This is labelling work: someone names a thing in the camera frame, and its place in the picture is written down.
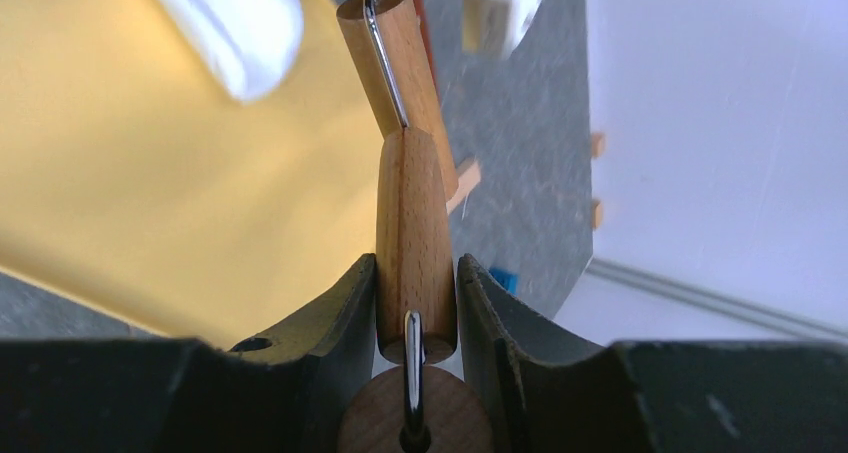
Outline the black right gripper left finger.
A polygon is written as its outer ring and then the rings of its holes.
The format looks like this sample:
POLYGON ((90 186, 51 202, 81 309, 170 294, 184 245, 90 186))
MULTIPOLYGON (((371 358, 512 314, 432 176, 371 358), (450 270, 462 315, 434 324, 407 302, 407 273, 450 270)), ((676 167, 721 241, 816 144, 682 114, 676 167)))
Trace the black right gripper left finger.
POLYGON ((224 351, 196 338, 1 345, 5 452, 332 452, 370 380, 375 258, 224 351))

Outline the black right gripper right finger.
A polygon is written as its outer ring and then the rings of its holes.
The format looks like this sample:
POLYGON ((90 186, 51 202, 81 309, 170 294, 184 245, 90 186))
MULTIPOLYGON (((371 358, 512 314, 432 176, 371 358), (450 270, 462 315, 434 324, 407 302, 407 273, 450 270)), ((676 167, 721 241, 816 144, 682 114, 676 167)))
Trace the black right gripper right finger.
POLYGON ((829 342, 607 347, 457 264, 464 378, 499 452, 843 452, 847 349, 829 342))

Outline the yellow cutting mat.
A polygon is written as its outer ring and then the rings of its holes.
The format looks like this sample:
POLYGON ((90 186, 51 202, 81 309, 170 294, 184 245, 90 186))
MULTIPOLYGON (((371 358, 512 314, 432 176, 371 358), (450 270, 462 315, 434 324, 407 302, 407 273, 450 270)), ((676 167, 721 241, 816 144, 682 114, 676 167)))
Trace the yellow cutting mat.
POLYGON ((228 348, 375 241, 382 138, 335 19, 301 0, 281 87, 241 105, 157 0, 1 0, 1 269, 228 348))

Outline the white dough ball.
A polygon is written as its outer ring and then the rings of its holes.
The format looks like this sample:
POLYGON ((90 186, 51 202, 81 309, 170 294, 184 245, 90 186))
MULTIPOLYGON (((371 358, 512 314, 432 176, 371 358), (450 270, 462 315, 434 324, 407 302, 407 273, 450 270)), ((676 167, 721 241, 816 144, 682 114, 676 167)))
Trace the white dough ball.
POLYGON ((268 96, 286 78, 304 36, 300 0, 158 0, 235 101, 268 96))

